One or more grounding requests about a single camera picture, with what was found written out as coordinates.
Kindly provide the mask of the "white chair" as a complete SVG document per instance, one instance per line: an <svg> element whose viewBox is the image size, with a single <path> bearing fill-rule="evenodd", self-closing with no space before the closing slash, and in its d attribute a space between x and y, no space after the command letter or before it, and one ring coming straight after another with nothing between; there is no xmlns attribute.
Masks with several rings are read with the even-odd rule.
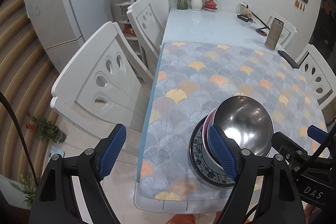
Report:
<svg viewBox="0 0 336 224"><path fill-rule="evenodd" d="M149 96L134 73L148 84L153 76L132 51L119 25L102 25L75 53L52 87L51 108L83 131L104 138L98 122L142 130Z"/></svg>
<svg viewBox="0 0 336 224"><path fill-rule="evenodd" d="M319 104L325 109L335 99L335 74L327 61L311 44L307 45L299 68L303 72L307 84L317 100L324 98Z"/></svg>
<svg viewBox="0 0 336 224"><path fill-rule="evenodd" d="M145 52L147 67L155 74L164 28L150 0L138 0L127 8L127 17Z"/></svg>
<svg viewBox="0 0 336 224"><path fill-rule="evenodd" d="M288 21L287 19L285 19L283 16L281 16L280 14L272 11L270 13L270 17L267 21L267 24L268 26L270 27L274 18L282 21L284 24L283 24L283 28L282 28L282 32L280 34L280 37L279 37L279 41L278 43L283 47L285 48L286 46L289 45L289 43L291 42L291 40L295 37L295 35L297 34L297 30L296 30L296 27L291 24L290 21Z"/></svg>

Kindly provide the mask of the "far right white chair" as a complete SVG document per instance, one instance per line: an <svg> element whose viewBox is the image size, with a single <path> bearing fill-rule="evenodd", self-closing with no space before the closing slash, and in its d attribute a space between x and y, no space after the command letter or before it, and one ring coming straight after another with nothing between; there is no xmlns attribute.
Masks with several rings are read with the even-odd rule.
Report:
<svg viewBox="0 0 336 224"><path fill-rule="evenodd" d="M282 32L280 34L280 37L279 37L279 41L278 43L283 47L285 48L286 46L289 45L289 43L291 42L291 40L295 37L295 35L297 34L297 30L296 30L296 27L291 24L290 21L288 21L287 19L285 19L283 16L281 16L280 14L272 11L270 13L270 17L267 21L267 24L268 26L270 27L274 18L282 21L284 24L283 24L283 28L282 28Z"/></svg>

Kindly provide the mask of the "blue white patterned plate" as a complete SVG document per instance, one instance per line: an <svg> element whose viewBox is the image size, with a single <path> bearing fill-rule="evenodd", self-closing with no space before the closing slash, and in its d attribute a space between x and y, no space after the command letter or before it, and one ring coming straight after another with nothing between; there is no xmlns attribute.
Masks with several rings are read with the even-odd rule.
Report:
<svg viewBox="0 0 336 224"><path fill-rule="evenodd" d="M234 180L227 176L207 155L203 145L202 132L207 115L195 126L189 141L189 162L198 180L214 189L232 189Z"/></svg>

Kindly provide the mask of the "owl figurine desk lamp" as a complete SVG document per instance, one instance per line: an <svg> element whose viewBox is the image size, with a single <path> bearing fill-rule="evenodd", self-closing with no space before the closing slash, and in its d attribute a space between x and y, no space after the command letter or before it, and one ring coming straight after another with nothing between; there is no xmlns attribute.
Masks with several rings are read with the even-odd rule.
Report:
<svg viewBox="0 0 336 224"><path fill-rule="evenodd" d="M257 19L257 21L261 23L262 27L256 28L256 32L262 36L268 35L265 30L270 30L269 26L249 8L246 0L242 0L240 2L240 14L238 14L237 17L247 23L253 22L253 18Z"/></svg>

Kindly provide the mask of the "near right white chair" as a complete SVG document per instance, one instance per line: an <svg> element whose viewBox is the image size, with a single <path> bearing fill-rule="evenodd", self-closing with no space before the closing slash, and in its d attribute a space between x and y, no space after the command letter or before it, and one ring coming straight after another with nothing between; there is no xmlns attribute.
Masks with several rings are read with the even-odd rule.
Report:
<svg viewBox="0 0 336 224"><path fill-rule="evenodd" d="M335 74L327 61L311 44L307 45L299 68L303 72L307 84L317 100L324 98L319 104L325 109L335 99Z"/></svg>

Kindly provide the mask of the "white refrigerator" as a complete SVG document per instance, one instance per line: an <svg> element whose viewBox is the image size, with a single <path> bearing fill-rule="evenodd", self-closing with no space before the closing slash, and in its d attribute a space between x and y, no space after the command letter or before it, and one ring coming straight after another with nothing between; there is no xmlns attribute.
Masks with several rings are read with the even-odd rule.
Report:
<svg viewBox="0 0 336 224"><path fill-rule="evenodd" d="M24 0L43 49L61 72L80 47L113 19L109 0Z"/></svg>

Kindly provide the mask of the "beige thermos bottle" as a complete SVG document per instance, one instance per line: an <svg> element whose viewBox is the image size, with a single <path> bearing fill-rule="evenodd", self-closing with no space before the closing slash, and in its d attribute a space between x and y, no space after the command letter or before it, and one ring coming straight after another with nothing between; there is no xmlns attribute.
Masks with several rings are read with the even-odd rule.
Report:
<svg viewBox="0 0 336 224"><path fill-rule="evenodd" d="M265 41L265 46L269 50L273 51L276 49L283 28L284 22L278 18L274 18Z"/></svg>

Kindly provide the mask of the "far left white chair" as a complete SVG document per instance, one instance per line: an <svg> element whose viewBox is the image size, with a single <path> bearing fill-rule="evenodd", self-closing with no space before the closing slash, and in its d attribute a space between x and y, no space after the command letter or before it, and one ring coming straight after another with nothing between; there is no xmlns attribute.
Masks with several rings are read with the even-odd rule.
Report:
<svg viewBox="0 0 336 224"><path fill-rule="evenodd" d="M127 8L127 17L145 52L147 67L155 74L164 28L150 0L138 0Z"/></svg>

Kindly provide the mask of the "striped curtain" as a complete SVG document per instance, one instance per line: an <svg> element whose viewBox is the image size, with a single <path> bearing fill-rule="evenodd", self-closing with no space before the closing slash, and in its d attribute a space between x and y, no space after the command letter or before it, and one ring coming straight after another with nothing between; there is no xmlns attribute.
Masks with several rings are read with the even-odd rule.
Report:
<svg viewBox="0 0 336 224"><path fill-rule="evenodd" d="M1 5L1 93L15 112L26 142L23 148L15 124L1 107L1 175L19 181L35 171L41 177L51 142L26 128L30 116L55 123L51 88L58 72L45 53L27 16L24 0L4 0Z"/></svg>

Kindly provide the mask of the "stainless steel bowl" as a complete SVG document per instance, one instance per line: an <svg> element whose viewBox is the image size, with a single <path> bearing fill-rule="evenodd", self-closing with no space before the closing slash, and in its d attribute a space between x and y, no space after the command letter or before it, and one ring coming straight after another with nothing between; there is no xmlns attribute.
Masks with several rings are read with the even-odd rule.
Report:
<svg viewBox="0 0 336 224"><path fill-rule="evenodd" d="M266 108L249 96L230 96L216 108L210 125L219 125L226 137L234 139L240 148L257 156L267 156L271 150L274 125Z"/></svg>

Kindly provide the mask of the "potted plant red flowers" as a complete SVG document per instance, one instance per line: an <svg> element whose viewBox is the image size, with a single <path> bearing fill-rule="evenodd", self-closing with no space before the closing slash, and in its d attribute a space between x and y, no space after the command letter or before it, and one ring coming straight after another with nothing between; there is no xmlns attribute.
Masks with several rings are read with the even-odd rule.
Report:
<svg viewBox="0 0 336 224"><path fill-rule="evenodd" d="M48 121L45 117L31 115L30 112L26 112L26 115L30 118L30 123L26 124L26 129L30 132L41 136L42 139L52 141L54 143L64 143L67 136L56 124L52 121Z"/></svg>

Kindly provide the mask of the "red white bowl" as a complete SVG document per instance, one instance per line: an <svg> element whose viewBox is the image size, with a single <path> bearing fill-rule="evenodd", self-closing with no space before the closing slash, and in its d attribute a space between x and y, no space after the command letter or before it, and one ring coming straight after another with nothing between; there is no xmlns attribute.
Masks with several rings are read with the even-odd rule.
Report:
<svg viewBox="0 0 336 224"><path fill-rule="evenodd" d="M206 118L206 129L203 130L202 138L207 154L217 166L220 166L220 162L209 137L210 127L215 123L216 114L224 120L220 122L220 126L226 137L236 141L240 148L249 149L257 156L269 154L274 125L269 112L264 107L256 109L240 107L237 112L227 113L216 107Z"/></svg>

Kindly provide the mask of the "near left white chair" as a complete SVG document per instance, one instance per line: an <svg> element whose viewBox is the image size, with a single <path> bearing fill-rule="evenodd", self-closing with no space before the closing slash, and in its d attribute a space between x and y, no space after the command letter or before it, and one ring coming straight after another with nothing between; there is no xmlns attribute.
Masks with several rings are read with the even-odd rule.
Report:
<svg viewBox="0 0 336 224"><path fill-rule="evenodd" d="M148 84L153 76L132 51L119 25L102 25L75 53L52 87L51 108L83 131L104 138L98 122L142 130L149 96L134 73Z"/></svg>

